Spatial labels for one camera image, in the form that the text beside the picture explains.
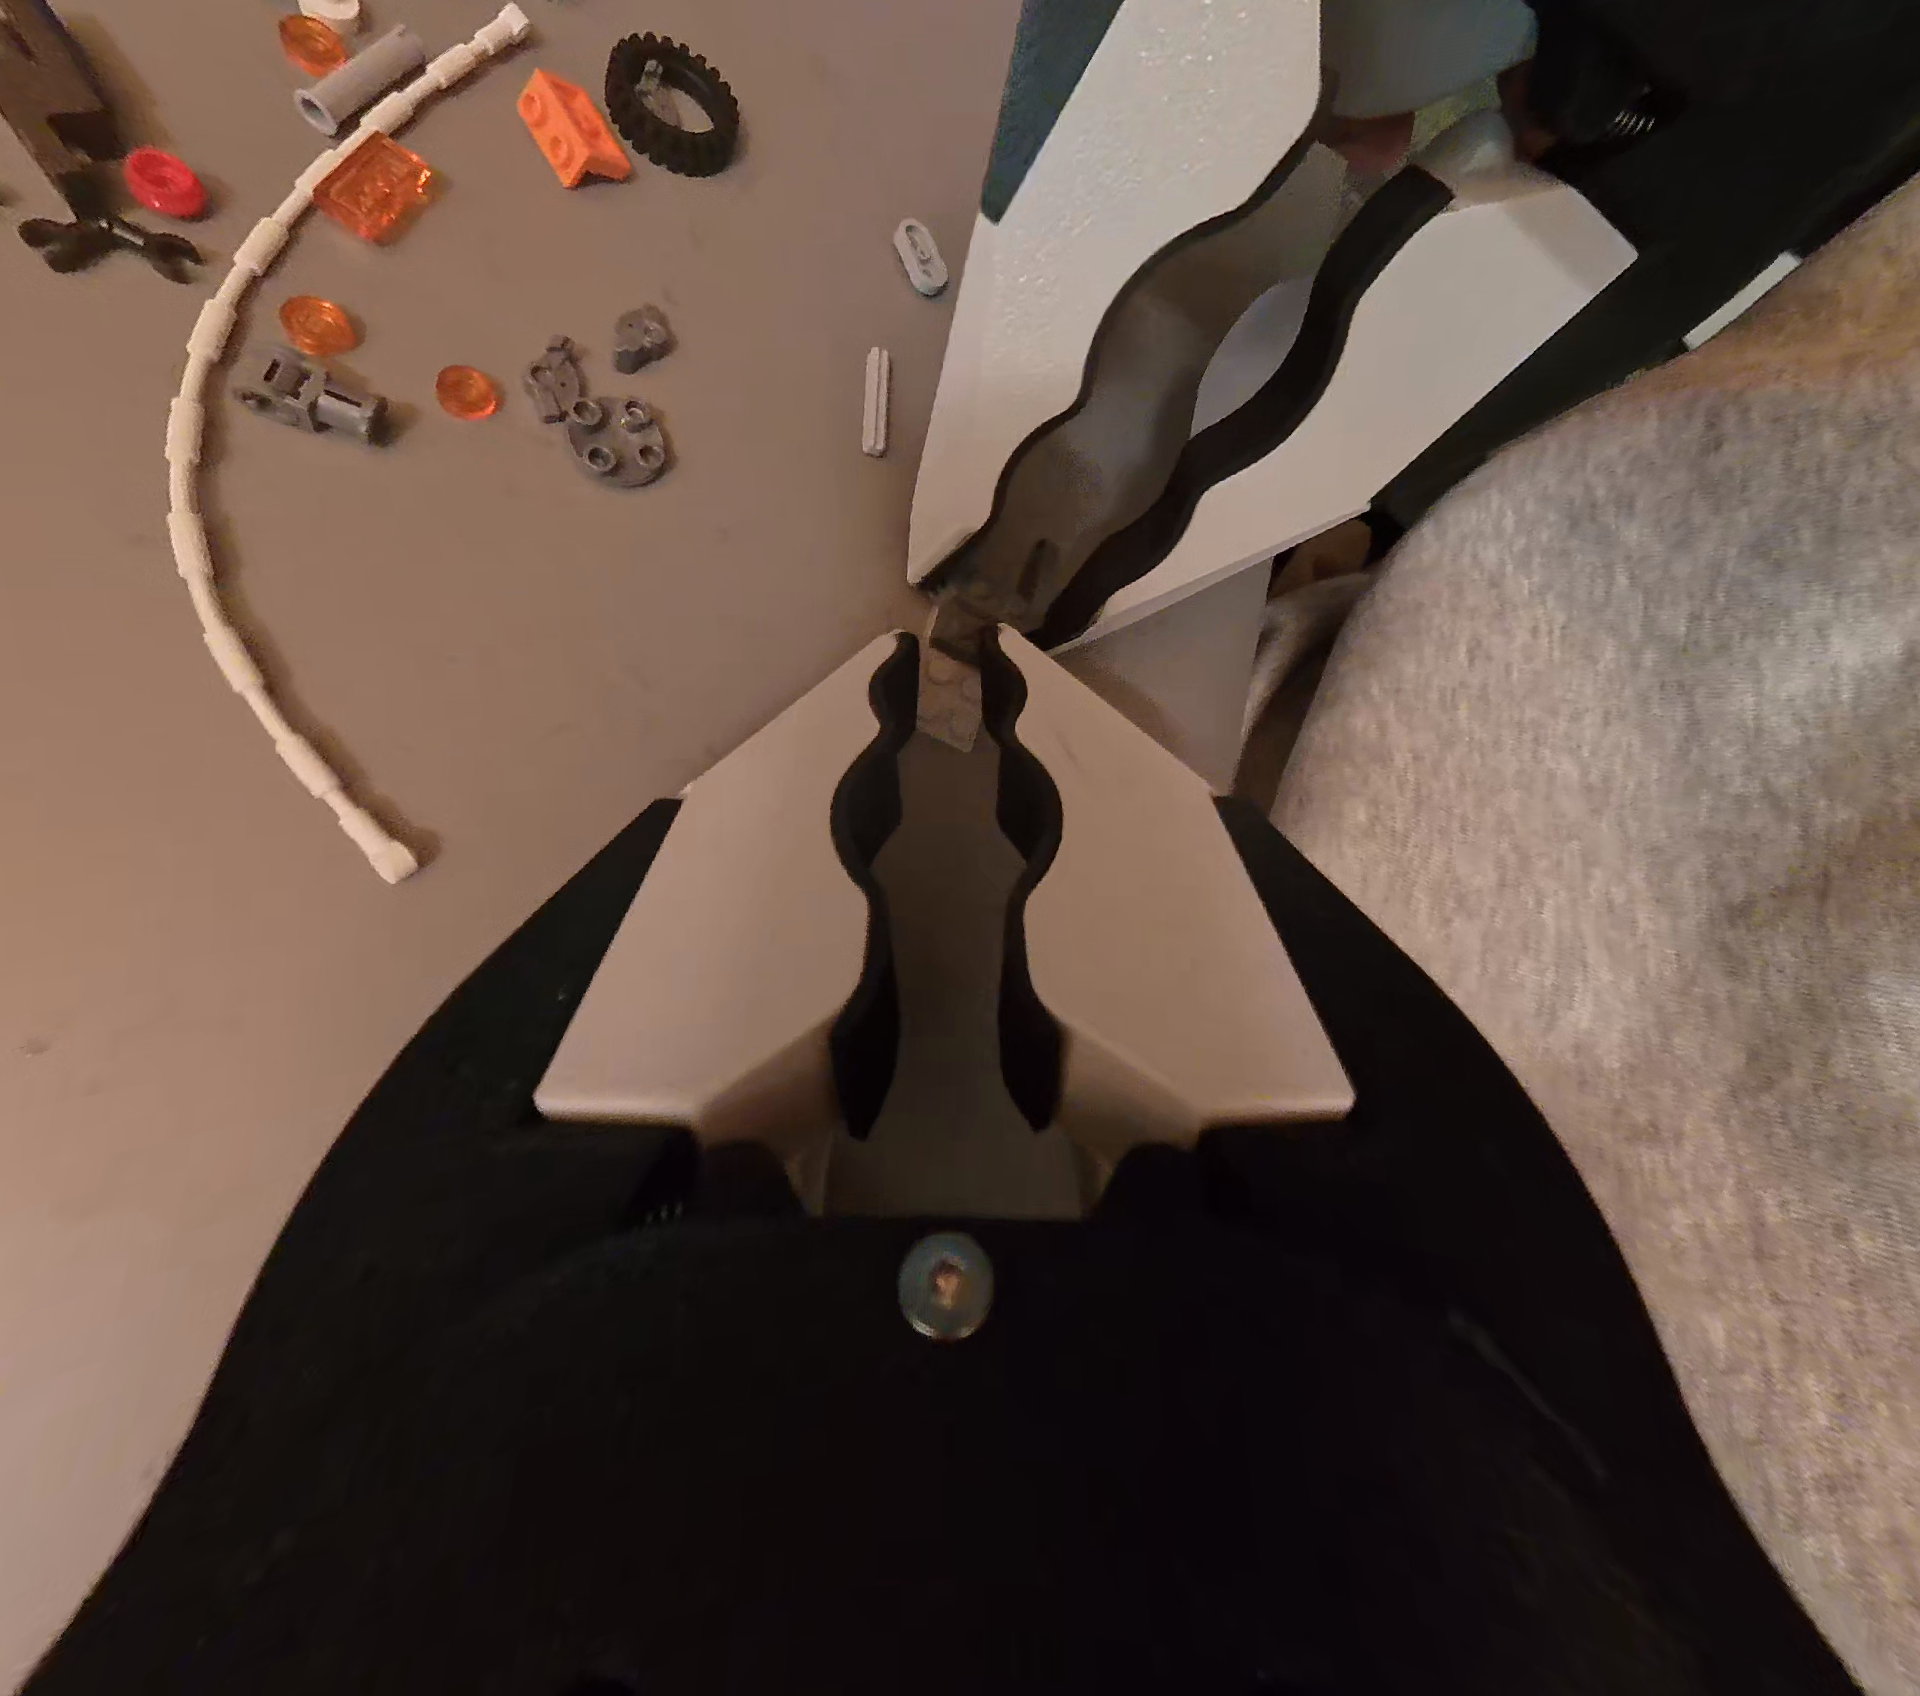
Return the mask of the dark grey round lego plate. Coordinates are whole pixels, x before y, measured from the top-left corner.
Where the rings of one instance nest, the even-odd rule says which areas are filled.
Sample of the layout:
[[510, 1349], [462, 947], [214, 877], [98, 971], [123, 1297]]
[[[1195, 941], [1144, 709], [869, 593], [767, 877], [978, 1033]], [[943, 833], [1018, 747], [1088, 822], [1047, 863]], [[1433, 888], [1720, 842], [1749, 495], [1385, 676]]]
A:
[[565, 432], [582, 474], [602, 487], [645, 489], [675, 463], [660, 410], [638, 396], [582, 396]]

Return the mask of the grey lego assembly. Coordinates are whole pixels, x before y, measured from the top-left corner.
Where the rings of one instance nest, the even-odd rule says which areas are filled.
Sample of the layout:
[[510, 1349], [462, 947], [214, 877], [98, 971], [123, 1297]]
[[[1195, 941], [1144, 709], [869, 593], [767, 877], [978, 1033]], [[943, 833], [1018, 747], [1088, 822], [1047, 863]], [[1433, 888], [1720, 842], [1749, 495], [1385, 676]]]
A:
[[1006, 614], [993, 556], [976, 545], [957, 551], [929, 576], [924, 595], [918, 730], [970, 755], [985, 724], [986, 642]]

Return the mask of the dark grey technic connector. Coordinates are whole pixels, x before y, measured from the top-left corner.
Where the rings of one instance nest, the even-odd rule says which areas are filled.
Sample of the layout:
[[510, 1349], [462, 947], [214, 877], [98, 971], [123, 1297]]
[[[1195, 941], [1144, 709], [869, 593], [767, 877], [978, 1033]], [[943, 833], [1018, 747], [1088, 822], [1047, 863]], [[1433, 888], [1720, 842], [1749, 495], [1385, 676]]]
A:
[[229, 380], [231, 396], [250, 413], [306, 436], [349, 439], [368, 449], [387, 446], [388, 402], [349, 388], [323, 363], [287, 347], [263, 348], [242, 361]]

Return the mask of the grey lego tube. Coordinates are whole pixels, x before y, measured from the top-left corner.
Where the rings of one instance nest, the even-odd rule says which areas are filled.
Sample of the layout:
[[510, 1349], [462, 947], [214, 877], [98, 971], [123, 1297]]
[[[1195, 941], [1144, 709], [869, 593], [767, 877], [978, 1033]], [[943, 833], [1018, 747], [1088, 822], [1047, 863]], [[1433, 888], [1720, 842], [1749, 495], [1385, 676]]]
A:
[[377, 100], [421, 77], [426, 51], [409, 24], [381, 32], [344, 65], [295, 95], [301, 118], [326, 138], [339, 138]]

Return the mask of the small black lego tire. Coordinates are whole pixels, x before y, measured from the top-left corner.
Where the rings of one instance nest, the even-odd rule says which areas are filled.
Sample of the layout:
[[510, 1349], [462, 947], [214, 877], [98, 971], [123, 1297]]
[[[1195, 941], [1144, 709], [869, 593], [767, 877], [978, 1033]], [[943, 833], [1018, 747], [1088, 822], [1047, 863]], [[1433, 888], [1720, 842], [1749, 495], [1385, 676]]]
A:
[[[686, 99], [704, 128], [668, 120], [657, 99]], [[625, 143], [685, 179], [714, 179], [738, 155], [742, 112], [730, 83], [701, 53], [653, 31], [620, 36], [606, 58], [605, 103]]]

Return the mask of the orange lego bracket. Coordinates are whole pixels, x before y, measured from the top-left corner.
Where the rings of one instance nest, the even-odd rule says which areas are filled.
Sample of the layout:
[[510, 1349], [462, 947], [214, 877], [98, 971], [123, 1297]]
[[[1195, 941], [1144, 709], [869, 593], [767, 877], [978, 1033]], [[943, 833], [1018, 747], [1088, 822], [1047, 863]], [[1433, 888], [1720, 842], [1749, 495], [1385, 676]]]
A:
[[534, 71], [515, 108], [565, 190], [574, 193], [589, 183], [633, 181], [633, 162], [620, 138], [581, 84], [551, 71]]

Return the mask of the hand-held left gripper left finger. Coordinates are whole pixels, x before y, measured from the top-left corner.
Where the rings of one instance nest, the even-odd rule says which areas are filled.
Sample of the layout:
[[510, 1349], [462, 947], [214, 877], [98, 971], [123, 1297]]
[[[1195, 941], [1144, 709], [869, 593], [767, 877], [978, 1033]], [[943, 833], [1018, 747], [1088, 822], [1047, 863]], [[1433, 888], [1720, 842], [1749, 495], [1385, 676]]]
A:
[[893, 633], [696, 776], [548, 1063], [548, 1123], [758, 1146], [808, 1214], [900, 1055], [876, 858], [900, 828], [922, 653]]

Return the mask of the black lego claw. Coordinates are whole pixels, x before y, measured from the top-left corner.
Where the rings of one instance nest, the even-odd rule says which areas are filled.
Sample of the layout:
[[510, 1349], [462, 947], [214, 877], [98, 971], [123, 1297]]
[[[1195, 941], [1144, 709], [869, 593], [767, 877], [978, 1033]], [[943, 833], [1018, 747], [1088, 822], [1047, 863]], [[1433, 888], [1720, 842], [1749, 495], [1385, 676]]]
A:
[[100, 218], [27, 218], [17, 227], [25, 249], [38, 255], [55, 274], [79, 274], [116, 253], [127, 253], [174, 285], [195, 281], [204, 258], [199, 246], [176, 233], [153, 228], [123, 216]]

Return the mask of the red round lego stud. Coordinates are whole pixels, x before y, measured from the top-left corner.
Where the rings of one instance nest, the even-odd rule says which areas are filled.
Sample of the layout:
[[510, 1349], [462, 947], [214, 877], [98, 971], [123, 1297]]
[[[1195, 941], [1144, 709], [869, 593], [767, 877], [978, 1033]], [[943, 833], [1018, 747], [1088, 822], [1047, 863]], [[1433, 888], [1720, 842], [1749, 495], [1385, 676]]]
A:
[[168, 221], [199, 223], [209, 214], [211, 196], [204, 179], [181, 157], [135, 146], [121, 164], [127, 194], [143, 209]]

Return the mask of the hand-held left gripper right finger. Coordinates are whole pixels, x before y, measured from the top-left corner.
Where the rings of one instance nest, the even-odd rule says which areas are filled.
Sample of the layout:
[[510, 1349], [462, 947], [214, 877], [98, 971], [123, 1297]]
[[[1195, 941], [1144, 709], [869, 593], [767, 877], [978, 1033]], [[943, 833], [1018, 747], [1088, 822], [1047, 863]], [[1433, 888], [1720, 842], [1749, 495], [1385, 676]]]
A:
[[981, 640], [981, 711], [1021, 858], [1003, 1081], [1062, 1137], [1081, 1206], [1140, 1148], [1348, 1116], [1357, 1088], [1207, 780], [1012, 629]]

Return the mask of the person's grey sweatshirt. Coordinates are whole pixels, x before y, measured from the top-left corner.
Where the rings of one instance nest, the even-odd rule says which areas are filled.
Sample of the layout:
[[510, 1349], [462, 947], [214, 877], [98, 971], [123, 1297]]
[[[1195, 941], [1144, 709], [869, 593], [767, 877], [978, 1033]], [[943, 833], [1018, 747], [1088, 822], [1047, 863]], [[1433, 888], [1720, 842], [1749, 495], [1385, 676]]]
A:
[[1352, 607], [1287, 840], [1555, 1187], [1482, 1340], [1730, 1693], [1917, 1693], [1917, 179], [1510, 445]]

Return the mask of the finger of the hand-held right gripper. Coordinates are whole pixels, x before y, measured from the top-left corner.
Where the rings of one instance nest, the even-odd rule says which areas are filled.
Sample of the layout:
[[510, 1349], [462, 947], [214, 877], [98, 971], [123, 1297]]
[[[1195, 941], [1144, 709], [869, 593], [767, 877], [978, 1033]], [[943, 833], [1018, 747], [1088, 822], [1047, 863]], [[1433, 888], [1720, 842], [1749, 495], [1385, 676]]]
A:
[[1451, 125], [1336, 234], [1267, 376], [1198, 399], [1216, 418], [1037, 646], [1130, 629], [1358, 518], [1634, 260], [1584, 193], [1520, 159], [1505, 114]]
[[930, 590], [1091, 402], [1128, 300], [1288, 172], [1324, 0], [1023, 0], [910, 507]]

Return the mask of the transparent orange square tile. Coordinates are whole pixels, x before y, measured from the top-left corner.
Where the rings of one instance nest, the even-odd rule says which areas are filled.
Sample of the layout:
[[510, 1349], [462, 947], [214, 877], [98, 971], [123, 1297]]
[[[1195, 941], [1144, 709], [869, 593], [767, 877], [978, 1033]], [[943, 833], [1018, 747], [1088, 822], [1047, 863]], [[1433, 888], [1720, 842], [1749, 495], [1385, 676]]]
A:
[[310, 207], [346, 234], [391, 246], [435, 201], [439, 172], [387, 130], [358, 138], [314, 185]]

